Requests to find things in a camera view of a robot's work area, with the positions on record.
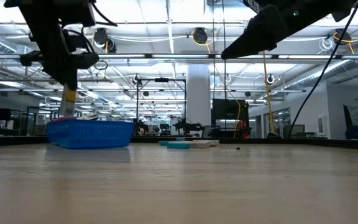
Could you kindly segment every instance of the vertical rod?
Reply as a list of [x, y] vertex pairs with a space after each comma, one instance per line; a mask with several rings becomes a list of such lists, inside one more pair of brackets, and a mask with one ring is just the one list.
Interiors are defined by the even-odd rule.
[[187, 82], [186, 82], [186, 80], [184, 80], [183, 82], [185, 82], [185, 121], [186, 121], [186, 110], [187, 110]]
[[139, 122], [139, 80], [136, 82], [136, 123]]
[[30, 107], [27, 107], [27, 114], [25, 115], [25, 127], [24, 127], [24, 133], [23, 133], [25, 136], [27, 135], [27, 127], [28, 127], [28, 123], [29, 123], [29, 112], [30, 112]]

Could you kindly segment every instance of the ceiling pipe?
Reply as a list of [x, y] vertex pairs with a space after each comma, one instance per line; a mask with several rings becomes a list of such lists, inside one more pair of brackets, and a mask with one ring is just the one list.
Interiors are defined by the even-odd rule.
[[[358, 47], [355, 50], [355, 54], [358, 55]], [[342, 72], [346, 72], [346, 70], [352, 70], [353, 68], [356, 68], [356, 66], [357, 66], [356, 61], [351, 59], [340, 60], [331, 63], [330, 66], [325, 71], [321, 81], [327, 80], [328, 78], [331, 78]], [[305, 73], [300, 74], [297, 78], [290, 80], [285, 85], [276, 88], [289, 89], [289, 88], [295, 88], [297, 86], [312, 86], [316, 83], [324, 67], [325, 65], [317, 66]]]

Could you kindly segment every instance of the black chair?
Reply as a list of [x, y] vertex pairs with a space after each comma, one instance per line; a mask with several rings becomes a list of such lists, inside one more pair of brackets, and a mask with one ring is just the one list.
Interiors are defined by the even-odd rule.
[[353, 125], [351, 114], [346, 105], [343, 105], [343, 110], [345, 112], [346, 139], [358, 139], [358, 125]]

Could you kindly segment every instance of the blue sponge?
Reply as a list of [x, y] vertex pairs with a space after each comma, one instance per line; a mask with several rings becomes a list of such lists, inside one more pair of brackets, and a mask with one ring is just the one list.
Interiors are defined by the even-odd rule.
[[160, 146], [167, 146], [168, 145], [168, 141], [159, 141], [158, 143], [160, 143]]
[[167, 148], [169, 149], [189, 149], [191, 146], [190, 143], [174, 143], [174, 142], [170, 142], [167, 145]]

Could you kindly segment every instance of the pole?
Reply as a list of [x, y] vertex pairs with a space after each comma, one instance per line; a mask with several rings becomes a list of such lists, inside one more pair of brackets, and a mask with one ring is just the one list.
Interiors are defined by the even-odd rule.
[[136, 123], [139, 122], [139, 80], [136, 82]]

